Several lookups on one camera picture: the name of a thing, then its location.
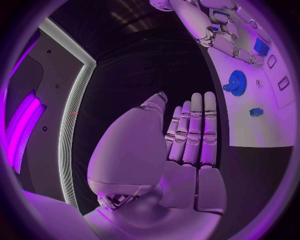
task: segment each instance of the blue gear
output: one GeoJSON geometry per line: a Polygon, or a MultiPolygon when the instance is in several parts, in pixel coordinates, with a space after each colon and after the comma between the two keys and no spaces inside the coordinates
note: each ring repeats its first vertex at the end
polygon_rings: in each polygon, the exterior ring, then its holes
{"type": "Polygon", "coordinates": [[[234,96],[242,96],[247,88],[247,79],[242,71],[235,70],[230,75],[229,83],[223,86],[223,90],[231,92],[234,96]]]}

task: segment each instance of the robot finger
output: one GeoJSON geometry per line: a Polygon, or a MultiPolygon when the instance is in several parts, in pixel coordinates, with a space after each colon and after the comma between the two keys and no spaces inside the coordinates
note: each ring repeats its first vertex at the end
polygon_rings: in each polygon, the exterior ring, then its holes
{"type": "Polygon", "coordinates": [[[191,96],[189,129],[182,158],[185,163],[189,163],[194,166],[197,164],[200,150],[202,108],[202,95],[196,92],[191,96]]]}
{"type": "Polygon", "coordinates": [[[171,160],[177,162],[180,162],[182,160],[185,151],[186,142],[187,142],[187,135],[189,131],[190,115],[191,115],[191,101],[185,101],[182,106],[178,128],[169,155],[169,158],[171,160]]]}
{"type": "Polygon", "coordinates": [[[204,133],[200,158],[201,165],[216,165],[217,157],[217,105],[216,96],[208,91],[204,95],[204,133]]]}
{"type": "Polygon", "coordinates": [[[175,139],[175,135],[177,132],[177,128],[178,128],[178,123],[180,120],[180,115],[182,113],[182,107],[181,106],[177,106],[174,110],[173,113],[173,118],[171,120],[171,123],[169,125],[169,128],[166,132],[166,135],[164,137],[165,139],[165,143],[166,143],[166,148],[167,148],[167,155],[170,154],[174,139],[175,139]]]}

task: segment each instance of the blue cube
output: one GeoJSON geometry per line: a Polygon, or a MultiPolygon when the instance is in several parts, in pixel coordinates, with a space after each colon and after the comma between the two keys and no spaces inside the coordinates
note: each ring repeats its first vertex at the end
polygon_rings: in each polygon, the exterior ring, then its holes
{"type": "Polygon", "coordinates": [[[251,110],[250,110],[250,115],[252,116],[252,117],[257,117],[257,116],[259,116],[259,115],[261,115],[261,114],[263,114],[264,113],[264,110],[262,110],[262,109],[260,109],[260,108],[252,108],[251,110]]]}
{"type": "Polygon", "coordinates": [[[262,56],[267,56],[270,47],[267,44],[265,44],[262,40],[257,38],[255,42],[254,50],[257,51],[262,56]]]}

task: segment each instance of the purple light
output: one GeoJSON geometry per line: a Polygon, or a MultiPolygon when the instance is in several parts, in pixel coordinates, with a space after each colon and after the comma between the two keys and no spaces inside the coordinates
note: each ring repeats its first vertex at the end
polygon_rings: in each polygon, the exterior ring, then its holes
{"type": "Polygon", "coordinates": [[[32,102],[33,99],[35,99],[36,97],[36,92],[35,90],[32,90],[28,96],[22,101],[22,103],[20,104],[20,106],[16,109],[16,111],[14,112],[9,125],[7,127],[6,130],[6,139],[7,139],[7,143],[10,143],[12,134],[14,132],[14,129],[20,119],[20,117],[22,116],[22,114],[24,113],[24,111],[26,110],[26,108],[29,106],[29,104],[32,102]]]}
{"type": "Polygon", "coordinates": [[[14,75],[15,71],[18,69],[18,67],[20,66],[20,64],[23,62],[24,58],[29,54],[29,52],[31,51],[31,49],[33,49],[33,47],[37,44],[39,40],[36,40],[27,50],[26,52],[24,52],[24,54],[21,56],[21,58],[19,59],[19,61],[17,61],[16,65],[13,67],[13,70],[10,73],[10,78],[12,77],[12,75],[14,75]]]}
{"type": "Polygon", "coordinates": [[[47,108],[47,106],[44,104],[38,106],[38,108],[35,110],[32,117],[30,118],[30,120],[29,120],[27,126],[25,127],[25,129],[22,133],[22,136],[19,140],[19,144],[17,146],[17,150],[16,150],[15,158],[14,158],[14,164],[13,164],[14,170],[18,174],[20,174],[20,172],[21,172],[23,154],[24,154],[27,142],[29,140],[29,137],[30,137],[31,133],[33,132],[38,120],[40,119],[42,114],[45,112],[46,108],[47,108]]]}
{"type": "Polygon", "coordinates": [[[8,163],[10,166],[14,165],[15,161],[15,155],[17,151],[17,146],[19,144],[21,135],[29,122],[31,116],[34,114],[34,112],[37,110],[37,108],[40,106],[41,101],[38,98],[35,98],[32,100],[32,102],[29,104],[29,106],[26,108],[22,116],[19,118],[13,133],[11,135],[9,144],[8,144],[8,150],[7,150],[7,157],[8,157],[8,163]]]}

